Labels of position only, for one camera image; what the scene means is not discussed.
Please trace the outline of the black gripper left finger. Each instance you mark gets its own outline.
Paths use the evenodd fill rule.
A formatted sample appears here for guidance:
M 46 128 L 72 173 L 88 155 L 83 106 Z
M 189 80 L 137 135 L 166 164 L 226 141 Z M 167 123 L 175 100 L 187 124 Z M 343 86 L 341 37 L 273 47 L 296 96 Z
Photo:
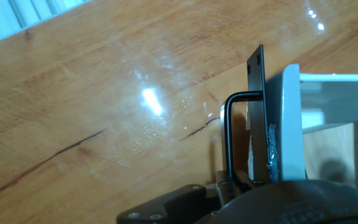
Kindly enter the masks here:
M 117 224 L 196 223 L 221 208 L 216 189 L 189 184 L 120 213 Z

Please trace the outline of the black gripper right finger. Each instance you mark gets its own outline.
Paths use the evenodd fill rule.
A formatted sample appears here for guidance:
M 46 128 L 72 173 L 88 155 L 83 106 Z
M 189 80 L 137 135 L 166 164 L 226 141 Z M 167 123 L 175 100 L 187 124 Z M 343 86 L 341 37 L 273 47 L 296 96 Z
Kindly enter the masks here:
M 216 188 L 220 201 L 234 200 L 264 184 L 263 181 L 251 180 L 243 170 L 236 170 L 233 176 L 229 176 L 226 171 L 218 171 L 216 174 Z

